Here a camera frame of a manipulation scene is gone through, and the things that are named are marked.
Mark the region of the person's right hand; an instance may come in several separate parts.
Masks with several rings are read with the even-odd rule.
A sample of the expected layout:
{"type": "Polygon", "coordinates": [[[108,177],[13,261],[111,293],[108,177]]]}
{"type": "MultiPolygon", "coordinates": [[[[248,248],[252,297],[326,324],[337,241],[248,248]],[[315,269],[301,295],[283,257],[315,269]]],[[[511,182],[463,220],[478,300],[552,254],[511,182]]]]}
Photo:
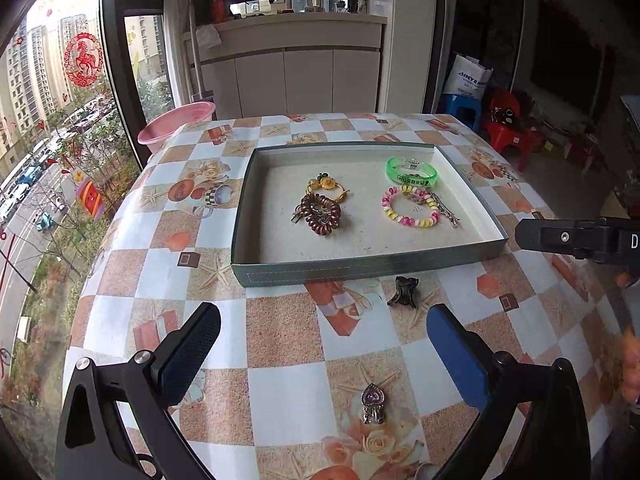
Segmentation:
{"type": "Polygon", "coordinates": [[[630,315],[630,326],[623,336],[623,385],[622,393],[639,411],[639,267],[630,266],[616,278],[623,289],[623,300],[630,315]]]}

